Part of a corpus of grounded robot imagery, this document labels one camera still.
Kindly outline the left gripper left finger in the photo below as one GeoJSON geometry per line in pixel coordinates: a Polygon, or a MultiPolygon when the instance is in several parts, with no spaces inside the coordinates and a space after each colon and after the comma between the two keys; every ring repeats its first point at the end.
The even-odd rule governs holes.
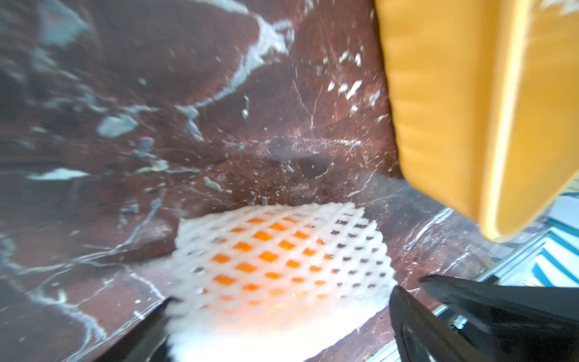
{"type": "Polygon", "coordinates": [[[175,298],[169,297],[140,321],[134,329],[119,339],[95,361],[146,362],[171,361],[167,347],[167,316],[165,311],[175,298]]]}

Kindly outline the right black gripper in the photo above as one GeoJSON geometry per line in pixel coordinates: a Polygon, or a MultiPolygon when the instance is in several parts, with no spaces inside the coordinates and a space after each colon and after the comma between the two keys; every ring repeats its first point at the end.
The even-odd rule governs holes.
{"type": "Polygon", "coordinates": [[[504,286],[442,275],[425,276],[420,285],[487,335],[484,348],[496,361],[578,359],[576,287],[504,286]]]}

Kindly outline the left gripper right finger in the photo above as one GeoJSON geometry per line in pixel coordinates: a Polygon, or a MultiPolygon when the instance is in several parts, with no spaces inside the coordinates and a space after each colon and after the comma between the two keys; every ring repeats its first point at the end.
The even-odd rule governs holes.
{"type": "Polygon", "coordinates": [[[389,310],[402,361],[488,360],[402,287],[393,289],[389,310]]]}

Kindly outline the netted orange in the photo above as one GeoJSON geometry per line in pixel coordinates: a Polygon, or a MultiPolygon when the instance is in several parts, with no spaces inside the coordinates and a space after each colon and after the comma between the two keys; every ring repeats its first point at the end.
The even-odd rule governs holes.
{"type": "Polygon", "coordinates": [[[329,238],[302,217],[253,217],[217,238],[203,267],[208,281],[201,294],[214,297],[227,315],[327,300],[336,274],[329,248],[329,238]]]}

